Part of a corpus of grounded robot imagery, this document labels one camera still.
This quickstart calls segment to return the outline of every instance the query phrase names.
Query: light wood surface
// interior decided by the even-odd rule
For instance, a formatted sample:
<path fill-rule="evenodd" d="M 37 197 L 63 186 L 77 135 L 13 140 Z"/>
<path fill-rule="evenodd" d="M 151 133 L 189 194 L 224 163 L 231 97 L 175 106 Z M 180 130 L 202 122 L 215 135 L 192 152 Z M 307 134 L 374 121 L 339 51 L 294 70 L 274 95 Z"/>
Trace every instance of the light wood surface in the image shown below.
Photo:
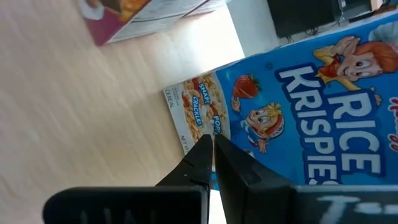
<path fill-rule="evenodd" d="M 237 60 L 229 12 L 97 48 L 75 1 L 0 0 L 0 223 L 52 194 L 153 185 L 182 158 L 161 89 Z"/>

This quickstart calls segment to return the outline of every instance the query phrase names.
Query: wooden table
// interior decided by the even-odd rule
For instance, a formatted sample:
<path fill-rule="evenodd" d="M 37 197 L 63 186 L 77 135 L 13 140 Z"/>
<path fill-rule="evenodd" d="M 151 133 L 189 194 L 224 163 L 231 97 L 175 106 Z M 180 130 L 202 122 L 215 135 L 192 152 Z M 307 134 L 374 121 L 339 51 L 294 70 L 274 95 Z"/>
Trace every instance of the wooden table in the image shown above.
<path fill-rule="evenodd" d="M 52 194 L 154 185 L 182 158 L 161 89 L 243 57 L 227 9 L 94 46 L 75 1 L 0 0 L 0 224 Z"/>

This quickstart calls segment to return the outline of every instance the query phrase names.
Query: crackle cartoon character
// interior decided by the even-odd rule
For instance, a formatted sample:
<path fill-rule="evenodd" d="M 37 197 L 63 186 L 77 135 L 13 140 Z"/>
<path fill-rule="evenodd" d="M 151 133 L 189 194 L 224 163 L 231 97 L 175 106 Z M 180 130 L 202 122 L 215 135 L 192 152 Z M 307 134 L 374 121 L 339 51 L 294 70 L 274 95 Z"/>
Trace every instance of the crackle cartoon character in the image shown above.
<path fill-rule="evenodd" d="M 349 91 L 360 90 L 354 84 L 359 79 L 393 73 L 398 69 L 398 54 L 390 45 L 382 42 L 359 44 L 359 41 L 360 38 L 347 36 L 336 45 L 314 50 L 313 55 L 325 63 L 317 75 L 325 84 L 338 81 Z M 382 98 L 378 94 L 374 97 L 380 105 Z"/>
<path fill-rule="evenodd" d="M 271 102 L 258 110 L 251 110 L 246 116 L 240 113 L 238 97 L 231 97 L 231 106 L 239 118 L 231 121 L 231 137 L 244 131 L 253 146 L 258 147 L 261 153 L 267 153 L 269 141 L 280 136 L 285 128 L 281 105 Z"/>

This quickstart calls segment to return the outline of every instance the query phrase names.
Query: white wall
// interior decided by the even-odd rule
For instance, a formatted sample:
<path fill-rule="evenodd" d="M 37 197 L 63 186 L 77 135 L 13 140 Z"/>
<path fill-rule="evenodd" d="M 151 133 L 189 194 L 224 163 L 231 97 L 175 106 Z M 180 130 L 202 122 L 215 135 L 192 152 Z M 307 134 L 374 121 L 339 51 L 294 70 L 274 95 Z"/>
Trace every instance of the white wall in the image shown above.
<path fill-rule="evenodd" d="M 245 56 L 279 46 L 267 0 L 232 0 L 228 9 Z"/>

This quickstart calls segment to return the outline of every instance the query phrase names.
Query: rice krispies logo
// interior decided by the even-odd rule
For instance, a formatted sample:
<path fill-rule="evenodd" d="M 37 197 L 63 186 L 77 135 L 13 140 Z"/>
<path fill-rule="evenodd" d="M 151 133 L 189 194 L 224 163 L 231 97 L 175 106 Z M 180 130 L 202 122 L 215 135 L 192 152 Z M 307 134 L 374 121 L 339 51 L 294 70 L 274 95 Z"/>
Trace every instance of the rice krispies logo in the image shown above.
<path fill-rule="evenodd" d="M 296 120 L 305 183 L 343 184 L 343 175 L 355 173 L 384 177 L 384 143 L 378 135 L 374 93 L 362 89 L 326 95 L 317 74 L 312 63 L 275 72 Z"/>
<path fill-rule="evenodd" d="M 396 127 L 396 132 L 388 135 L 388 140 L 390 140 L 389 147 L 394 152 L 398 152 L 398 97 L 390 98 L 390 106 L 388 107 L 388 110 L 394 115 L 394 123 Z"/>

